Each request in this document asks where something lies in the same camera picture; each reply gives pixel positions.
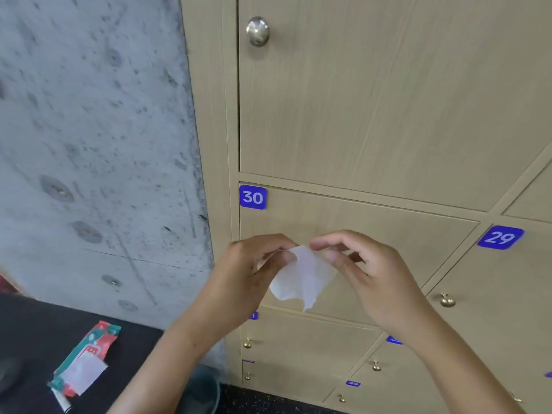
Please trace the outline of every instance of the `red and green package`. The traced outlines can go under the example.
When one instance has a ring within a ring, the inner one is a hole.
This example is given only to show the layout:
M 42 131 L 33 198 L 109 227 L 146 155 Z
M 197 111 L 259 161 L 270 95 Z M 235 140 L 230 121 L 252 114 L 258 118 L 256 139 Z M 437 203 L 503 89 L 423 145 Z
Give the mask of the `red and green package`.
M 106 321 L 99 321 L 94 328 L 92 328 L 85 338 L 83 338 L 77 347 L 67 356 L 58 369 L 53 373 L 52 381 L 48 382 L 48 386 L 52 389 L 58 390 L 66 397 L 72 397 L 77 395 L 76 392 L 71 389 L 70 385 L 65 383 L 60 375 L 82 354 L 85 352 L 93 353 L 101 360 L 106 358 L 107 350 L 109 346 L 117 340 L 117 336 L 121 331 L 121 327 L 118 325 L 110 324 Z

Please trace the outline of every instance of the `trash can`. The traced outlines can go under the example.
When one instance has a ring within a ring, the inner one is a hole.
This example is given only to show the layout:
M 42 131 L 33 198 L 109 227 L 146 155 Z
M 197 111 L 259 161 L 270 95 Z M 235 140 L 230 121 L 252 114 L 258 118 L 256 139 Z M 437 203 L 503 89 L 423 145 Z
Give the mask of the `trash can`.
M 184 389 L 177 414 L 214 414 L 220 399 L 218 372 L 197 365 Z

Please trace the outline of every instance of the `black speckled floor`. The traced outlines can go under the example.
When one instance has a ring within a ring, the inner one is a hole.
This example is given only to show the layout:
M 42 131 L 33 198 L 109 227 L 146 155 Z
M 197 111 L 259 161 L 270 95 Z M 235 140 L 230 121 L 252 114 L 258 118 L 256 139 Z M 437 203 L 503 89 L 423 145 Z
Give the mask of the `black speckled floor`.
M 342 414 L 314 405 L 231 385 L 221 385 L 216 414 Z

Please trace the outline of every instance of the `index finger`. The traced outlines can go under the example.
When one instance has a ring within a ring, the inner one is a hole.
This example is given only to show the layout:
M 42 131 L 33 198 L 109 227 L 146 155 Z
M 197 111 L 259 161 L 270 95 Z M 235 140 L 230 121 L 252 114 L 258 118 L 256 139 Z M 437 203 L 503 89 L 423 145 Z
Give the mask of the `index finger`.
M 351 231 L 350 229 L 330 232 L 326 235 L 314 237 L 308 242 L 308 246 L 314 251 L 323 250 L 324 248 L 339 244 L 356 251 L 364 261 L 373 259 L 381 246 L 380 242 L 360 232 Z
M 290 248 L 297 247 L 299 245 L 281 233 L 256 235 L 254 237 L 244 239 L 243 242 L 258 258 L 262 258 L 266 254 L 273 253 L 277 250 L 289 250 Z

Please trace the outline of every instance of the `gray wall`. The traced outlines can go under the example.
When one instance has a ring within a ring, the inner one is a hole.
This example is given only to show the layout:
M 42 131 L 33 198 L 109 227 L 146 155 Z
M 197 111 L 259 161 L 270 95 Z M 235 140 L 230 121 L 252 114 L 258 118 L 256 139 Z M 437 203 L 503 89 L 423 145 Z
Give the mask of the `gray wall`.
M 195 125 L 178 0 L 0 0 L 2 270 L 169 326 L 212 267 Z

